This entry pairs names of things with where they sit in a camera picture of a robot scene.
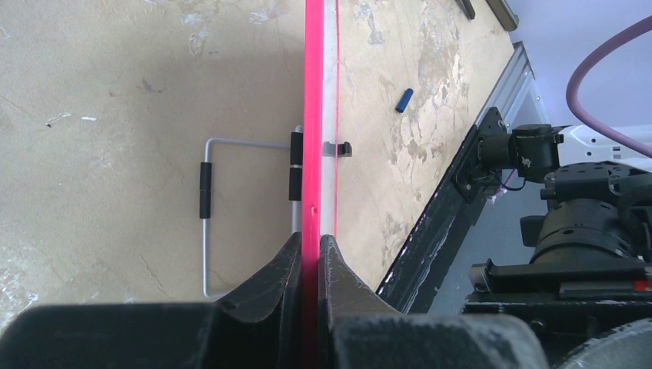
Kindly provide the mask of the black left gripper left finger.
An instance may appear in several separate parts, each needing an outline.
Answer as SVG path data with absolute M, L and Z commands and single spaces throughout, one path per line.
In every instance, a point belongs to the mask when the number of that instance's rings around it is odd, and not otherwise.
M 52 305 L 10 326 L 13 368 L 296 368 L 301 235 L 214 302 Z

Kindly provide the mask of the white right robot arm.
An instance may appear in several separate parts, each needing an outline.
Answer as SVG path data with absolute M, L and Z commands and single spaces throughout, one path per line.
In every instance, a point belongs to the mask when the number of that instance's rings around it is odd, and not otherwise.
M 526 264 L 476 264 L 466 314 L 507 314 L 562 368 L 651 366 L 651 174 L 593 151 L 565 164 L 565 130 L 523 125 L 480 135 L 469 178 L 514 169 L 540 183 L 547 213 L 520 220 Z

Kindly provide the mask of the red framed whiteboard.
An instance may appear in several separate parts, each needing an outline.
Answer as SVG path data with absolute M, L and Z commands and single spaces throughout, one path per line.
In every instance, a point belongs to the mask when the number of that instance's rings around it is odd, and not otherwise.
M 337 1 L 305 3 L 301 367 L 320 366 L 321 238 L 337 229 L 340 30 Z

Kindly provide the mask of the blue marker cap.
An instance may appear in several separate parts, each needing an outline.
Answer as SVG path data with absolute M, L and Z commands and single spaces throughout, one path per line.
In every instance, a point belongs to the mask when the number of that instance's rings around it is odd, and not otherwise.
M 398 103 L 395 105 L 394 110 L 397 113 L 404 113 L 410 103 L 413 94 L 414 90 L 412 88 L 406 88 L 398 100 Z

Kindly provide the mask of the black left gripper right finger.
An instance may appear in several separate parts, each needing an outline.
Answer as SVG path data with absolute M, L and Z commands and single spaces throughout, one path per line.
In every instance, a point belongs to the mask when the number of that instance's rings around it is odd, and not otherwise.
M 318 346 L 322 368 L 546 368 L 534 332 L 510 315 L 402 314 L 320 242 Z

